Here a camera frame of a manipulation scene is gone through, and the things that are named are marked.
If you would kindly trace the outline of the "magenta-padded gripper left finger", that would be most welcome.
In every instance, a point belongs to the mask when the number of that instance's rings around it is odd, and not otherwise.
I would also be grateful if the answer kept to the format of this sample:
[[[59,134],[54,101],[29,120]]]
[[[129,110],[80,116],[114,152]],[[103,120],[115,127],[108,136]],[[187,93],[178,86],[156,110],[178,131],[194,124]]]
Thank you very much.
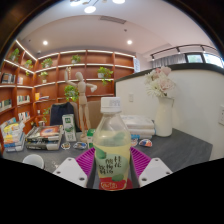
[[[95,149],[88,149],[78,157],[66,158],[54,171],[56,176],[84,188],[92,188],[95,179]]]

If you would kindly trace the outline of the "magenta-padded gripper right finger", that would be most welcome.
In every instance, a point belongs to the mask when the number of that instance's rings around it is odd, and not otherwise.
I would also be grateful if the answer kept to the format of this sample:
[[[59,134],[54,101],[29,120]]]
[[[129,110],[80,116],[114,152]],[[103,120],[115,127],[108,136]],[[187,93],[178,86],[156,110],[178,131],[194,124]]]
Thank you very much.
[[[138,149],[131,147],[131,179],[134,187],[143,187],[172,174],[160,158],[150,158]]]

